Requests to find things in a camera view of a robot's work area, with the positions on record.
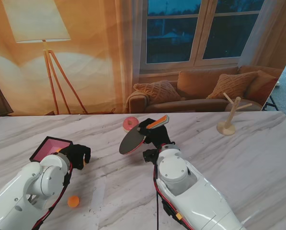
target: white lamp shade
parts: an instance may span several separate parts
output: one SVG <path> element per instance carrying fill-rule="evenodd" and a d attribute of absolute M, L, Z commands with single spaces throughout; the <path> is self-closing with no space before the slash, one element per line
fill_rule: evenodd
<path fill-rule="evenodd" d="M 18 43 L 70 40 L 54 0 L 2 0 Z"/>

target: orange handle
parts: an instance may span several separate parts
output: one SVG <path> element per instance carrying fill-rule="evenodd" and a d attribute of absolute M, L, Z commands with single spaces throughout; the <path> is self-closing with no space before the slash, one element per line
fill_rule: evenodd
<path fill-rule="evenodd" d="M 159 120 L 151 123 L 150 125 L 147 125 L 146 128 L 148 128 L 148 129 L 157 128 L 157 127 L 160 127 L 160 126 L 162 126 L 168 122 L 169 122 L 169 117 L 167 115 L 165 115 L 164 117 L 161 117 Z"/>

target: window pane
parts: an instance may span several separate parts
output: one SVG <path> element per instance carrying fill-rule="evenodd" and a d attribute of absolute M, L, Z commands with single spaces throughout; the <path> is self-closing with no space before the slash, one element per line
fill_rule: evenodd
<path fill-rule="evenodd" d="M 148 16 L 199 13 L 201 0 L 148 0 Z"/>
<path fill-rule="evenodd" d="M 188 61 L 197 18 L 149 19 L 147 63 Z"/>
<path fill-rule="evenodd" d="M 218 0 L 215 13 L 259 11 L 264 0 Z"/>
<path fill-rule="evenodd" d="M 239 57 L 258 14 L 214 17 L 203 59 Z"/>

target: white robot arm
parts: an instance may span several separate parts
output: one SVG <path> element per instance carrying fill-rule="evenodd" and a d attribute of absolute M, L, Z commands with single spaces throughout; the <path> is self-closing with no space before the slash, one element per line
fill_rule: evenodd
<path fill-rule="evenodd" d="M 31 230 L 46 214 L 47 200 L 61 193 L 69 168 L 61 153 L 25 165 L 0 190 L 0 230 Z"/>
<path fill-rule="evenodd" d="M 156 189 L 175 208 L 188 229 L 246 230 L 224 196 L 188 161 L 174 144 L 161 148 Z"/>

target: floor lamp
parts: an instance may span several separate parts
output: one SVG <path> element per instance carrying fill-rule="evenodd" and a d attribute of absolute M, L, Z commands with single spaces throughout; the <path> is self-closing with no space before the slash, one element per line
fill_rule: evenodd
<path fill-rule="evenodd" d="M 64 70 L 62 69 L 55 53 L 49 49 L 47 42 L 58 42 L 70 40 L 68 31 L 63 23 L 61 15 L 57 9 L 54 0 L 2 0 L 5 12 L 9 19 L 9 23 L 17 43 L 35 43 L 42 42 L 44 45 L 44 58 L 47 68 L 48 78 L 50 82 L 53 101 L 59 114 L 56 93 L 51 77 L 53 73 L 58 90 L 63 98 L 68 113 L 70 109 L 64 96 L 61 85 L 58 81 L 56 71 L 53 66 L 52 59 L 56 63 L 64 80 L 71 88 L 76 96 L 83 112 L 87 114 L 78 94 L 68 80 Z"/>

